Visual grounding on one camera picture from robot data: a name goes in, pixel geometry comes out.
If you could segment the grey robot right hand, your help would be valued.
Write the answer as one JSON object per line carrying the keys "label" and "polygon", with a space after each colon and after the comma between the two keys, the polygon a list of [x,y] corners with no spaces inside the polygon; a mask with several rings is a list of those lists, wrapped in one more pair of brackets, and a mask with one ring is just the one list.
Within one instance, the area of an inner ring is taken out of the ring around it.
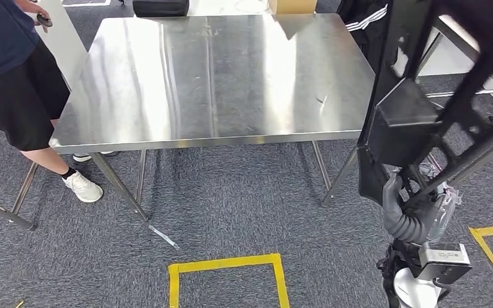
{"label": "grey robot right hand", "polygon": [[437,242],[443,236],[457,206],[462,204],[460,192],[446,182],[436,188],[435,200],[422,201],[411,214],[405,213],[399,201],[402,179],[393,174],[383,187],[383,223],[394,238],[422,245]]}

